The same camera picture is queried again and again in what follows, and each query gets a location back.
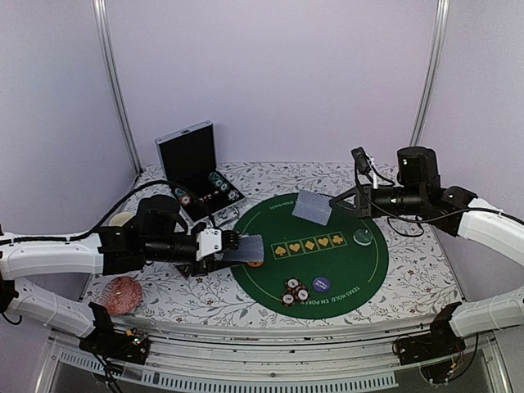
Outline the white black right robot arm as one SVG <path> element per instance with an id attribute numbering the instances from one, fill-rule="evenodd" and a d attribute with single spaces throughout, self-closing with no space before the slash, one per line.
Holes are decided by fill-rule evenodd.
<path id="1" fill-rule="evenodd" d="M 333 197 L 336 206 L 353 198 L 352 213 L 359 219 L 393 218 L 411 224 L 430 224 L 451 237 L 461 237 L 523 263 L 523 222 L 481 199 L 476 193 L 440 183 L 437 156 L 427 147 L 405 147 L 397 151 L 395 181 L 377 184 L 381 177 L 365 150 L 352 150 L 355 177 L 368 179 Z M 523 323 L 523 290 L 476 302 L 447 305 L 431 322 L 423 349 L 431 357 L 442 356 L 455 339 L 474 333 L 499 330 Z"/>

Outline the green dealer button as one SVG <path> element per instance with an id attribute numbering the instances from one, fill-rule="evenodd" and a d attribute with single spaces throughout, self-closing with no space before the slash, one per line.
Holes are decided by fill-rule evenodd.
<path id="1" fill-rule="evenodd" d="M 358 229 L 353 235 L 353 240 L 360 246 L 370 246 L 373 243 L 374 237 L 368 229 Z"/>

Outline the red black 100 chip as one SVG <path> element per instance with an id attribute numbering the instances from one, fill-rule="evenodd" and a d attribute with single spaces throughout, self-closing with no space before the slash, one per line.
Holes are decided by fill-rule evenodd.
<path id="1" fill-rule="evenodd" d="M 301 285 L 300 280 L 297 278 L 288 278 L 285 281 L 285 288 L 289 292 L 293 292 L 295 289 L 297 289 Z"/>

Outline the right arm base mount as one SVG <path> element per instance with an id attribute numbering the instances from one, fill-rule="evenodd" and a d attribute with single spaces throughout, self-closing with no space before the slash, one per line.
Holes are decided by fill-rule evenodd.
<path id="1" fill-rule="evenodd" d="M 418 335 L 403 334 L 392 344 L 401 365 L 419 364 L 422 376 L 432 384 L 447 382 L 457 370 L 466 345 L 463 338 L 437 329 Z"/>

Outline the orange big blind button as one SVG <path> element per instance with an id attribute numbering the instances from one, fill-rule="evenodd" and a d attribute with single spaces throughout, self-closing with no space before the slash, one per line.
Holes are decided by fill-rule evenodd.
<path id="1" fill-rule="evenodd" d="M 249 267 L 252 267 L 252 268 L 257 269 L 257 268 L 263 266 L 263 265 L 264 265 L 264 262 L 263 262 L 263 261 L 260 261 L 260 262 L 249 262 L 249 263 L 247 263 L 247 265 L 248 265 Z"/>

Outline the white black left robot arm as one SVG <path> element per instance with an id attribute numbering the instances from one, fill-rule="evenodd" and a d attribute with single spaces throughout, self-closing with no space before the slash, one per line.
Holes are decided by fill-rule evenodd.
<path id="1" fill-rule="evenodd" d="M 57 236 L 1 234 L 1 312 L 26 316 L 89 339 L 104 355 L 122 346 L 106 308 L 79 303 L 34 285 L 31 275 L 90 273 L 105 276 L 141 270 L 148 262 L 186 266 L 202 275 L 231 262 L 219 256 L 235 251 L 238 233 L 213 222 L 191 228 L 172 196 L 140 200 L 136 213 L 121 226 L 99 222 L 85 233 Z"/>

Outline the purple small blind button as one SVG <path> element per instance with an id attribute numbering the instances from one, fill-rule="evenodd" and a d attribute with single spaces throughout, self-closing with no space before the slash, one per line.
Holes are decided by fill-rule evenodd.
<path id="1" fill-rule="evenodd" d="M 313 289 L 318 293 L 326 293 L 331 289 L 331 283 L 327 278 L 317 277 L 313 280 Z"/>

